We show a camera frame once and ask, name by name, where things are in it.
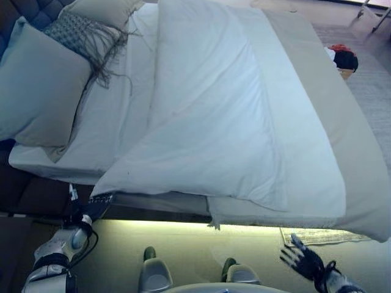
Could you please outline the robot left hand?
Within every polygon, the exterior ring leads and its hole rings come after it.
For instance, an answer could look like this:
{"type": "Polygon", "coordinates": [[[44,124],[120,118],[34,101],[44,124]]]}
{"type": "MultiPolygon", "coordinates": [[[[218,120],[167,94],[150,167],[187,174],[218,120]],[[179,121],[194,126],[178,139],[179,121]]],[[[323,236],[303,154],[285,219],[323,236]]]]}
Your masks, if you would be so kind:
{"type": "Polygon", "coordinates": [[[69,194],[71,213],[68,222],[70,223],[79,223],[83,219],[87,219],[91,224],[102,218],[114,198],[113,194],[96,195],[90,197],[86,204],[82,204],[76,188],[71,183],[69,184],[69,194]]]}

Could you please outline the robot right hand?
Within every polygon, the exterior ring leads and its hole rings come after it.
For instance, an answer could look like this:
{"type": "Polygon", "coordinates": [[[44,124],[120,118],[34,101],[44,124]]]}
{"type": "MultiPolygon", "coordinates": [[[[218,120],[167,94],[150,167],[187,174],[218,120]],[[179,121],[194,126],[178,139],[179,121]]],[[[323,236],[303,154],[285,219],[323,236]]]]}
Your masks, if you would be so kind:
{"type": "Polygon", "coordinates": [[[324,262],[320,256],[300,240],[296,234],[291,234],[291,244],[285,244],[280,250],[280,260],[289,268],[309,281],[319,281],[324,273],[324,262]]]}

